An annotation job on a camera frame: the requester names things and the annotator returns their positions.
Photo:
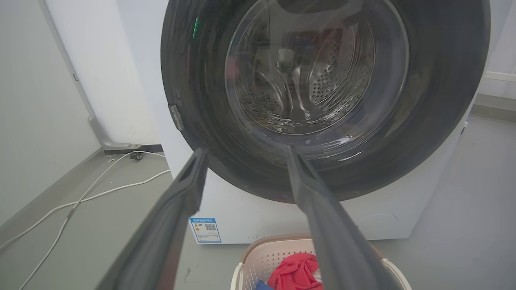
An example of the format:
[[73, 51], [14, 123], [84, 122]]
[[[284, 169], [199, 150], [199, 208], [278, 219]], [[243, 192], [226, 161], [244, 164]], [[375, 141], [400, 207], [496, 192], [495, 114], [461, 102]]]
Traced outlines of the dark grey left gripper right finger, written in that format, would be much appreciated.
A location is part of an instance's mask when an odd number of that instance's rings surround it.
[[286, 163], [295, 204], [306, 215], [326, 290], [402, 290], [310, 162], [290, 146]]

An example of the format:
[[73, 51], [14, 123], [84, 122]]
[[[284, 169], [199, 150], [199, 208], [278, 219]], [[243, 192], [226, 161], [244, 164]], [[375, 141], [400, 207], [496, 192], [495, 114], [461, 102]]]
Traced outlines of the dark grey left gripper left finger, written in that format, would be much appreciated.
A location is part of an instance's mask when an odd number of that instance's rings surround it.
[[172, 290], [186, 227], [200, 209], [209, 153], [193, 152], [113, 262], [98, 290]]

